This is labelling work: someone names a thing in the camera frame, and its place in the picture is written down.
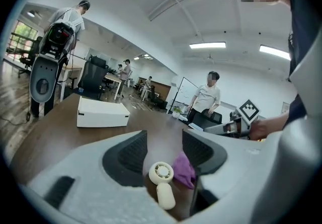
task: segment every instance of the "white box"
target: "white box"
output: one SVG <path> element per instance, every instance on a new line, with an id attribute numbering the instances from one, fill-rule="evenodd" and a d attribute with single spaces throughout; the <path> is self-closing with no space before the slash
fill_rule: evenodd
<path id="1" fill-rule="evenodd" d="M 79 99 L 77 127 L 126 126 L 129 117 L 130 112 L 122 103 Z"/>

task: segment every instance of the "whiteboard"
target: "whiteboard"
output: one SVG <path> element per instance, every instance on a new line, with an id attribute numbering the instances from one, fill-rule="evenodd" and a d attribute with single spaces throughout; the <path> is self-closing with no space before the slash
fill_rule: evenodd
<path id="1" fill-rule="evenodd" d="M 183 77 L 175 101 L 189 105 L 197 89 L 197 86 Z"/>

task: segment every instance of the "window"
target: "window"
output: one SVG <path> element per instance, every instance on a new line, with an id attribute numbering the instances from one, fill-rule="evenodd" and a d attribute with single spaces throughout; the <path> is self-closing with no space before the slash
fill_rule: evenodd
<path id="1" fill-rule="evenodd" d="M 32 46 L 33 40 L 36 39 L 37 30 L 31 28 L 30 26 L 24 24 L 23 22 L 16 21 L 15 28 L 13 30 L 14 34 L 11 34 L 8 48 L 11 49 L 11 53 L 6 53 L 9 57 L 13 58 L 16 61 L 19 61 L 21 55 L 14 54 L 16 50 L 26 50 L 29 51 Z"/>

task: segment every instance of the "white t-shirt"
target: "white t-shirt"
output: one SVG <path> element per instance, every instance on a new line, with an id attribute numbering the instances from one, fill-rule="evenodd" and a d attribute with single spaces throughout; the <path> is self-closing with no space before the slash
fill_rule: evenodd
<path id="1" fill-rule="evenodd" d="M 220 105 L 220 89 L 217 85 L 212 87 L 202 85 L 195 96 L 197 99 L 192 108 L 200 113 L 205 109 L 210 109 L 214 104 Z"/>

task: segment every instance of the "purple cloth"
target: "purple cloth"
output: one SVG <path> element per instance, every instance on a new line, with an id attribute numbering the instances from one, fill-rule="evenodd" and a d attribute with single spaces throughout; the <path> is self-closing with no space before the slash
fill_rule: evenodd
<path id="1" fill-rule="evenodd" d="M 191 166 L 184 152 L 180 152 L 172 165 L 174 178 L 187 186 L 189 189 L 194 189 L 192 181 L 196 180 L 196 173 Z"/>

